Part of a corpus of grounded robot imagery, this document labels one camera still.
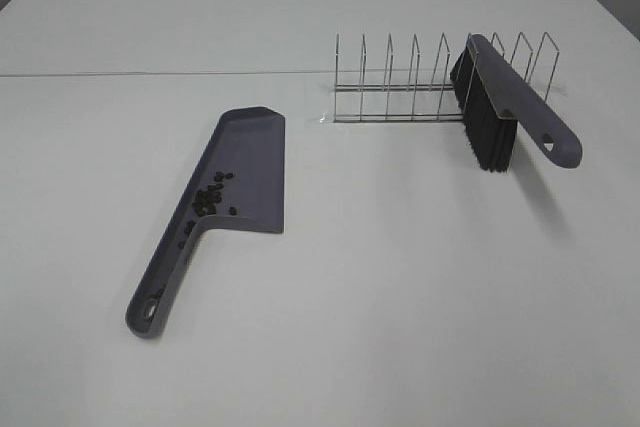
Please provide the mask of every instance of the white table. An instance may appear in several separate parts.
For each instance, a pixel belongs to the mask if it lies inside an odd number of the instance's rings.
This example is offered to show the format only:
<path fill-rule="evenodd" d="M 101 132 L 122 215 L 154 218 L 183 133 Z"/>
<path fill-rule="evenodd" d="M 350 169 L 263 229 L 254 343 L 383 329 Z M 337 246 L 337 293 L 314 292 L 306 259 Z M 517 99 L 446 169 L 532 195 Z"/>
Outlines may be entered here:
<path fill-rule="evenodd" d="M 560 44 L 575 171 L 523 133 L 497 175 L 459 124 L 318 122 L 337 31 L 382 54 L 418 32 L 429 58 L 441 31 L 457 55 L 522 29 Z M 639 68 L 594 0 L 14 0 L 0 424 L 638 425 Z M 51 76 L 133 71 L 156 75 Z M 194 71 L 220 74 L 160 75 Z M 287 118 L 285 233 L 207 234 L 138 339 L 137 282 L 217 118 L 251 105 Z"/>

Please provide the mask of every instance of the brush bristles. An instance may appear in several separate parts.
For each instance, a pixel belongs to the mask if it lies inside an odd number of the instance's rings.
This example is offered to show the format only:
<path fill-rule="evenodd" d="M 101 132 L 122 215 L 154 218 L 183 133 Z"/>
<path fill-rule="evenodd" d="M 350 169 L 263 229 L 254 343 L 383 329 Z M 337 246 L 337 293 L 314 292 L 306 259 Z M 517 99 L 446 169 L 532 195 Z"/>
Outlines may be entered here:
<path fill-rule="evenodd" d="M 473 82 L 469 90 L 472 71 Z M 458 104 L 463 110 L 463 123 L 467 137 L 480 167 L 491 172 L 505 172 L 511 161 L 518 122 L 498 118 L 478 72 L 473 69 L 473 59 L 468 49 L 465 49 L 456 62 L 450 77 Z M 466 108 L 464 107 L 465 99 L 467 99 Z"/>

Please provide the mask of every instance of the dish rack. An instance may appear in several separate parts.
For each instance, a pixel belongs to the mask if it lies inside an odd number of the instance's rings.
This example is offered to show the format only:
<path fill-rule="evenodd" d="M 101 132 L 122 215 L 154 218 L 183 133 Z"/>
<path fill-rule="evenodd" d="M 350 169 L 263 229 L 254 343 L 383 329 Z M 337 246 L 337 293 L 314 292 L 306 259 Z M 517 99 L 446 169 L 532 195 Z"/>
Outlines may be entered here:
<path fill-rule="evenodd" d="M 537 49 L 534 51 L 524 32 L 518 33 L 509 57 L 505 57 L 507 52 L 497 32 L 493 32 L 491 35 L 491 45 L 502 57 L 508 58 L 512 66 L 516 59 L 519 60 L 518 65 L 514 68 L 530 85 L 534 72 L 540 65 L 541 52 L 548 50 L 548 48 L 543 49 L 544 46 L 551 47 L 553 55 L 551 73 L 548 81 L 540 84 L 543 86 L 541 90 L 544 91 L 544 101 L 546 102 L 560 57 L 560 49 L 551 35 L 544 32 Z M 423 64 L 423 54 L 418 36 L 414 34 L 411 40 L 409 67 L 394 69 L 396 56 L 394 42 L 391 34 L 388 34 L 384 68 L 371 69 L 367 65 L 367 39 L 365 34 L 362 34 L 358 70 L 341 71 L 340 34 L 337 34 L 333 121 L 342 123 L 462 121 L 462 111 L 457 102 L 453 96 L 445 96 L 444 94 L 453 90 L 453 84 L 449 80 L 449 68 L 453 66 L 457 55 L 462 53 L 462 50 L 456 52 L 456 57 L 452 60 L 449 40 L 446 34 L 442 33 L 433 69 L 427 70 L 426 75 L 423 75 L 424 69 L 420 70 Z M 350 100 L 345 102 L 347 108 L 344 108 L 339 104 L 340 100 L 346 97 L 349 97 Z"/>

